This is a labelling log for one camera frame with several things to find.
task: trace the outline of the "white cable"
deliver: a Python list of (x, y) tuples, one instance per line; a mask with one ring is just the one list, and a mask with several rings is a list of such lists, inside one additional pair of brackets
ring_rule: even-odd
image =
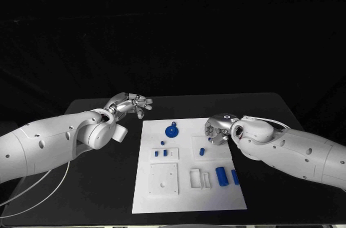
[(56, 190), (58, 190), (58, 188), (59, 188), (59, 186), (61, 186), (61, 184), (64, 183), (64, 180), (65, 180), (65, 177), (67, 177), (67, 174), (68, 174), (68, 171), (69, 171), (69, 166), (71, 166), (71, 162), (68, 162), (68, 165), (67, 165), (67, 172), (65, 172), (65, 175), (64, 175), (64, 177), (62, 177), (62, 180), (61, 180), (61, 182), (59, 182), (59, 185), (56, 186), (56, 188), (55, 188), (55, 190), (52, 191), (52, 193), (49, 194), (49, 196), (33, 206), (33, 207), (31, 207), (29, 209), (26, 209), (25, 211), (22, 211), (22, 212), (19, 212), (18, 214), (12, 214), (12, 215), (7, 215), (7, 216), (0, 216), (0, 219), (3, 219), (3, 218), (9, 218), (9, 217), (13, 217), (13, 216), (16, 216), (16, 215), (19, 215), (19, 214), (22, 214), (22, 213), (25, 213), (25, 212), (28, 212), (31, 209), (33, 209), (41, 203), (44, 203), (44, 201), (51, 197), (51, 195), (56, 192)]
[(20, 194), (18, 194), (13, 198), (10, 198), (5, 203), (0, 204), (0, 207), (2, 207), (3, 205), (6, 205), (9, 202), (12, 202), (16, 198), (19, 198), (19, 197), (41, 183), (41, 181), (45, 179), (45, 177), (46, 177), (48, 174), (51, 173), (51, 171), (52, 171), (52, 170), (49, 170), (49, 171), (46, 172), (46, 174), (45, 174), (44, 177), (38, 180), (38, 182), (36, 182)]
[(267, 121), (267, 122), (274, 122), (274, 123), (277, 123), (278, 125), (281, 125), (284, 128), (290, 128), (290, 129), (291, 129), (291, 127), (290, 127), (289, 125), (286, 125), (284, 123), (281, 123), (281, 122), (278, 122), (278, 121), (276, 121), (276, 120), (273, 120), (273, 119), (258, 118), (258, 117), (253, 117), (253, 116), (247, 116), (247, 115), (245, 115), (245, 117), (250, 117), (250, 118), (254, 118), (254, 119)]

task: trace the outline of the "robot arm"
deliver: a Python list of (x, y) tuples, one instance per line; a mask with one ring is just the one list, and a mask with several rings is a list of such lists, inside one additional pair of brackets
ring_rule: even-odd
[(346, 190), (346, 147), (300, 130), (276, 129), (260, 118), (231, 114), (211, 117), (205, 134), (215, 145), (228, 135), (242, 154), (291, 176)]
[(144, 116), (152, 99), (120, 93), (104, 108), (38, 120), (0, 137), (0, 183), (52, 170), (84, 152), (121, 142), (129, 130), (117, 124), (127, 113)]

